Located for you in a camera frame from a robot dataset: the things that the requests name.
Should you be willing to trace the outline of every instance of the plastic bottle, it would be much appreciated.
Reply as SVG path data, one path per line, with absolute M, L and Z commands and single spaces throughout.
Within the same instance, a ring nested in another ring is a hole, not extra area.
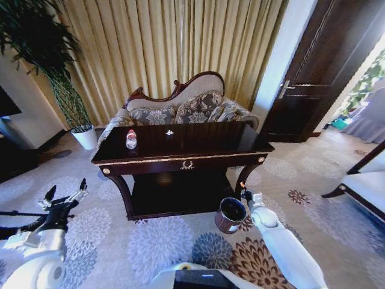
M 126 147 L 128 149 L 135 149 L 137 146 L 137 134 L 133 129 L 130 129 L 126 136 Z

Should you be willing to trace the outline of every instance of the wall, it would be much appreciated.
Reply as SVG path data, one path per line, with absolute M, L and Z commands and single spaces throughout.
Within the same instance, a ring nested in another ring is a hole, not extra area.
M 354 86 L 356 86 L 357 82 L 361 79 L 361 77 L 365 74 L 365 72 L 372 65 L 373 61 L 376 59 L 378 54 L 385 48 L 385 35 L 382 36 L 380 41 L 374 46 L 374 49 L 371 53 L 366 57 L 365 61 L 361 64 L 360 68 L 356 71 L 353 77 L 350 79 L 348 84 L 345 86 L 341 94 L 338 96 L 334 104 L 330 107 L 328 112 L 325 114 L 323 119 L 320 121 L 318 126 L 314 129 L 315 132 L 322 131 L 322 128 L 326 125 L 326 123 L 331 122 L 335 118 L 340 115 L 340 111 L 338 108 L 342 105 L 342 103 L 347 99 L 348 94 L 352 91 Z
M 24 65 L 17 71 L 9 55 L 0 57 L 0 85 L 22 111 L 3 120 L 0 126 L 4 133 L 14 135 L 14 141 L 22 148 L 37 149 L 64 126 L 26 71 Z
M 289 0 L 252 109 L 260 120 L 258 131 L 273 105 L 316 3 L 317 0 Z

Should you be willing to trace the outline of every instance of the drawer handle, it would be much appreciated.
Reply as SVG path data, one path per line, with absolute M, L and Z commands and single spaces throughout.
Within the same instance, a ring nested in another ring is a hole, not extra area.
M 183 162 L 183 164 L 182 164 L 182 167 L 180 168 L 181 170 L 191 170 L 191 169 L 193 169 L 194 167 L 193 167 L 193 161 L 189 161 L 190 162 L 190 164 L 188 165 L 188 166 L 186 166 L 186 161 L 184 161 Z

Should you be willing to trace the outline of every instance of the floral patterned carpet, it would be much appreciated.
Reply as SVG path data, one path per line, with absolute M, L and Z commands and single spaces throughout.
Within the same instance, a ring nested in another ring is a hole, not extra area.
M 328 129 L 306 143 L 273 146 L 247 186 L 263 193 L 265 204 L 317 260 L 329 288 L 385 288 L 385 225 L 348 196 L 320 197 L 375 145 Z M 86 177 L 90 194 L 69 223 L 63 288 L 145 288 L 161 269 L 181 261 L 229 269 L 263 288 L 293 288 L 250 216 L 233 235 L 216 228 L 215 213 L 127 221 L 118 189 L 90 163 L 92 153 L 66 134 L 38 168 L 0 184 L 0 210 L 40 212 L 36 201 L 52 185 L 56 197 L 67 196 Z M 227 171 L 233 186 L 240 171 Z M 132 189 L 134 180 L 125 178 Z M 31 220 L 0 217 L 3 226 Z M 0 252 L 0 285 L 13 261 Z

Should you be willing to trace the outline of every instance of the dark wooden door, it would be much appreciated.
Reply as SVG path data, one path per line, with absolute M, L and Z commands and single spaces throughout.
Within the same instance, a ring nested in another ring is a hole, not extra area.
M 262 134 L 306 141 L 384 30 L 384 0 L 318 0 Z

